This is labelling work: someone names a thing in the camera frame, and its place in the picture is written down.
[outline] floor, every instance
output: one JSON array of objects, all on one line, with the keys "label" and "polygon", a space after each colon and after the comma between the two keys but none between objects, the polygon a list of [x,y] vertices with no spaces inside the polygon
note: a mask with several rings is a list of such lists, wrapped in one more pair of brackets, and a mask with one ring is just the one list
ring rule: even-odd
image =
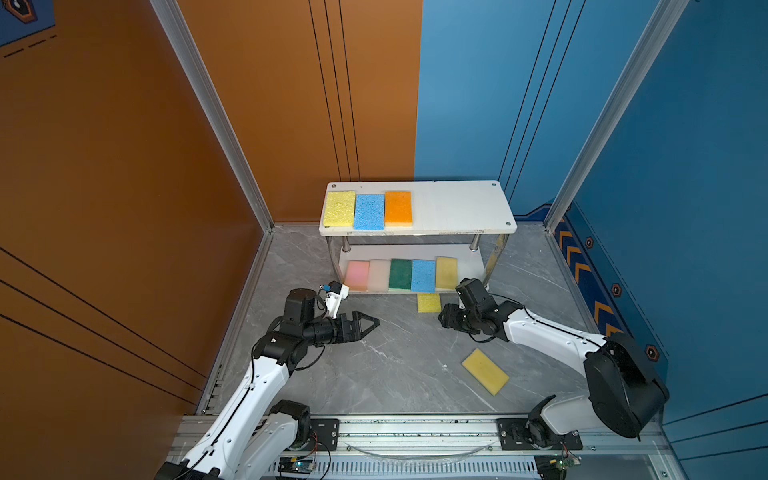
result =
[{"label": "floor", "polygon": [[[351,243],[469,243],[471,237],[356,237]],[[495,235],[482,238],[484,260]],[[522,223],[510,236],[490,290],[510,296],[534,313],[565,325],[584,320],[539,223]],[[314,227],[276,227],[270,252],[221,386],[228,399],[242,379],[250,348],[277,316],[291,289],[333,280],[326,241]],[[458,296],[441,295],[443,304]],[[478,345],[466,334],[443,329],[435,313],[417,313],[416,295],[350,295],[340,312],[359,310],[382,320],[363,341],[330,346],[312,368],[295,372],[276,397],[310,406],[315,414],[528,412],[545,396],[586,389],[575,371],[526,346],[494,340]],[[509,374],[492,396],[462,367],[480,348]],[[310,348],[303,364],[319,349]],[[218,409],[225,402],[219,403]]]}]

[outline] blue wall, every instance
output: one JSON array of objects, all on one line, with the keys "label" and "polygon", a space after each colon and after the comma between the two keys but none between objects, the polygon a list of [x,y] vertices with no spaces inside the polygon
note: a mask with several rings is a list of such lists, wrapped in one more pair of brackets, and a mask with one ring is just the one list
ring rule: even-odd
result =
[{"label": "blue wall", "polygon": [[425,0],[416,180],[499,179],[516,214],[550,201],[656,4]]},{"label": "blue wall", "polygon": [[768,463],[767,18],[689,3],[576,198],[667,354],[665,430],[691,478]]}]

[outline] pink sponge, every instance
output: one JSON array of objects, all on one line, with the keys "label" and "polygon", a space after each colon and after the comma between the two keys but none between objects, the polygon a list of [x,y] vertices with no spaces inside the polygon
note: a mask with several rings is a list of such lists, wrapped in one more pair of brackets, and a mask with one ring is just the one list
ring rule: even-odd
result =
[{"label": "pink sponge", "polygon": [[365,292],[368,290],[368,269],[370,263],[361,260],[350,260],[346,265],[344,285],[351,292]]}]

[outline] white shelf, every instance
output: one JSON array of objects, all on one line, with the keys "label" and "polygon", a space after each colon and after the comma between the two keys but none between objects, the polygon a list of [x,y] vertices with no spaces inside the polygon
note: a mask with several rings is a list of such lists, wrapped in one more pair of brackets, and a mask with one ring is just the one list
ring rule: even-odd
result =
[{"label": "white shelf", "polygon": [[518,226],[507,197],[496,180],[434,182],[335,182],[326,192],[354,190],[360,194],[412,192],[413,227],[355,230],[324,227],[326,205],[320,216],[324,237],[377,237],[390,235],[462,235],[514,233]]},{"label": "white shelf", "polygon": [[[341,252],[339,267],[342,274],[346,275],[346,266],[350,260],[391,260],[402,258],[406,260],[435,260],[437,257],[451,257],[458,261],[458,281],[465,278],[479,278],[482,280],[485,267],[480,257],[480,250],[473,252],[469,245],[448,243],[442,245],[352,245],[349,253]],[[435,293],[455,292],[453,289],[436,289]],[[349,292],[349,294],[384,295],[387,292]]]}]

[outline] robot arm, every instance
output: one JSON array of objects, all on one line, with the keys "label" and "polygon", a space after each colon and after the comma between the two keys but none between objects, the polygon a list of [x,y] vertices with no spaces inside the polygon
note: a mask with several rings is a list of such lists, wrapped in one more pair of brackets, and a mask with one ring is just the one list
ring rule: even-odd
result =
[{"label": "robot arm", "polygon": [[[166,462],[155,480],[234,480],[260,478],[285,449],[304,445],[310,433],[309,408],[295,402],[280,401],[256,435],[259,422],[274,397],[293,374],[308,347],[361,340],[380,321],[358,311],[348,320],[338,315],[347,286],[331,282],[323,286],[329,308],[315,317],[314,290],[291,290],[285,311],[272,329],[251,350],[249,368],[203,438],[184,456],[180,464]],[[361,321],[370,322],[363,329]]]},{"label": "robot arm", "polygon": [[539,447],[556,443],[555,435],[602,425],[635,438],[669,399],[664,382],[629,335],[586,333],[535,315],[515,301],[499,305],[477,279],[464,279],[456,291],[465,308],[446,305],[439,317],[445,328],[529,346],[586,377],[588,392],[549,396],[528,415]]}]

